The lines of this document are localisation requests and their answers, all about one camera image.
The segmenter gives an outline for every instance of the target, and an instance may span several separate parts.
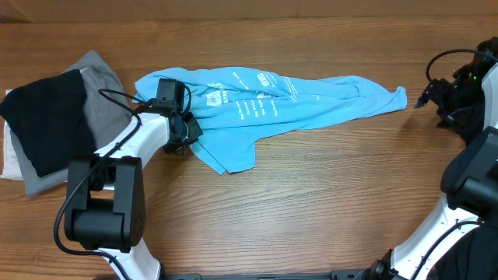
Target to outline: blue t-shirt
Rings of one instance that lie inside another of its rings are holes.
[[[255,142],[261,138],[324,128],[407,105],[402,87],[389,93],[357,76],[305,80],[242,67],[168,68],[137,81],[137,97],[156,97],[161,78],[176,79],[191,89],[190,111],[204,132],[191,149],[219,174],[255,167]]]

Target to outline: folded gray fabric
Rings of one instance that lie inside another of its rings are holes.
[[[113,89],[124,92],[125,89],[116,73],[112,71],[109,65],[96,53],[90,51],[78,60],[73,66],[66,71],[80,69],[85,83],[86,102],[83,107],[86,121],[95,138],[96,147],[102,148],[116,138],[130,123],[131,114],[118,105],[103,98],[98,89]],[[108,93],[108,96],[116,101],[128,106],[126,97]],[[13,133],[12,146],[16,151],[19,161],[19,168],[24,179],[26,195],[33,196],[55,187],[68,179],[68,169],[48,174],[44,177],[38,177],[31,162],[24,154],[23,147],[19,139]]]

